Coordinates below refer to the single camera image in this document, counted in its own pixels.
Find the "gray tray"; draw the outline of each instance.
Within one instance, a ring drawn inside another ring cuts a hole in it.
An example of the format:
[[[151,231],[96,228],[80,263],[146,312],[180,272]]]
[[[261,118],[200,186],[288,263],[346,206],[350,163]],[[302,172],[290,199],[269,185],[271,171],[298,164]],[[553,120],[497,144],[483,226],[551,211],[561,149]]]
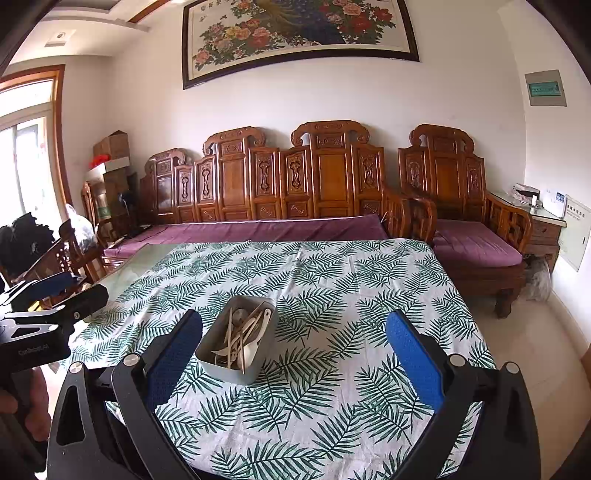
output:
[[[259,307],[258,312],[264,312],[265,309],[270,309],[271,319],[269,320],[267,330],[259,341],[259,347],[250,366],[245,369],[243,374],[240,370],[231,370],[226,367],[215,365],[213,363],[215,355],[212,353],[212,350],[219,348],[220,338],[224,337],[228,329],[230,308],[233,308],[234,310],[245,309],[248,312],[251,312],[263,300],[265,303]],[[205,373],[211,377],[239,385],[250,385],[254,383],[261,371],[265,358],[269,355],[271,348],[275,343],[275,327],[277,326],[278,319],[277,309],[271,299],[264,297],[247,297],[243,295],[231,297],[195,350],[197,361],[201,364]]]

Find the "floor tile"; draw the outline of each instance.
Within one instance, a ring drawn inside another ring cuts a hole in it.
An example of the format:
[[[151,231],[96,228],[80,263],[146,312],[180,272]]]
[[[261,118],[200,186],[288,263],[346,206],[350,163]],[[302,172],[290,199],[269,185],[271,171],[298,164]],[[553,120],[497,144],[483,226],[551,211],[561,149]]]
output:
[[[501,366],[523,373],[540,438],[542,479],[549,479],[572,450],[591,417],[591,389],[574,347],[545,303],[517,300],[497,319],[494,299],[468,299],[474,320]]]

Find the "white wall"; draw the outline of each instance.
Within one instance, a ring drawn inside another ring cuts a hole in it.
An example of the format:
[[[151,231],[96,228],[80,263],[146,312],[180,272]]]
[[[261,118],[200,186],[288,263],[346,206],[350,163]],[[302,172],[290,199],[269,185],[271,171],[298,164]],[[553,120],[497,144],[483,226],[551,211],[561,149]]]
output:
[[[525,0],[499,10],[515,53],[525,109],[525,182],[552,187],[591,206],[591,87],[569,48],[550,23]],[[530,106],[524,75],[560,71],[568,107]],[[566,322],[580,355],[591,342],[591,254],[577,273],[558,258],[553,274],[553,305]]]
[[[76,211],[84,215],[80,190],[92,160],[92,146],[112,133],[106,129],[106,75],[111,59],[96,56],[48,57],[9,65],[6,74],[65,64],[61,111],[64,162]]]
[[[285,62],[246,70],[183,91],[182,12],[114,58],[109,129],[129,134],[132,162],[183,147],[201,153],[219,131],[263,127],[269,145],[314,120],[351,119],[386,148],[398,184],[397,148],[421,123],[458,127],[486,158],[490,189],[524,177],[521,91],[505,32],[484,0],[407,0],[421,63],[375,58]]]

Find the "human hand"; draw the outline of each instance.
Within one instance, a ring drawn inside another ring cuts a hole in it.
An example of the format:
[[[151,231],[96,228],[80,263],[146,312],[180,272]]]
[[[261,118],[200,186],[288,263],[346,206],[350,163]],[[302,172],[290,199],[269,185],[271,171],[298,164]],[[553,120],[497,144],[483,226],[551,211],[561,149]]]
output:
[[[47,385],[39,367],[33,368],[30,396],[31,406],[27,418],[25,418],[25,427],[37,442],[42,442],[49,437],[51,417],[47,411],[49,405]],[[14,414],[17,412],[17,408],[16,398],[0,389],[0,413]]]

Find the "wooden armrest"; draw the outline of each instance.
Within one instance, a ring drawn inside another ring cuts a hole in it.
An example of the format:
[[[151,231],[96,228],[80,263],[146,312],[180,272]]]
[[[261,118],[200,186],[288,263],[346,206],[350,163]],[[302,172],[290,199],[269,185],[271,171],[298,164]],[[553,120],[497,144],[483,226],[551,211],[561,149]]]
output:
[[[385,187],[382,190],[382,223],[390,238],[409,238],[410,206],[404,195]]]
[[[433,243],[437,223],[437,208],[433,201],[384,188],[382,209],[384,221],[388,221],[386,230],[390,237]]]
[[[523,255],[532,234],[528,212],[486,192],[484,224]]]
[[[435,202],[424,197],[408,198],[410,205],[410,238],[421,240],[433,245],[435,226],[437,225],[437,206]]]

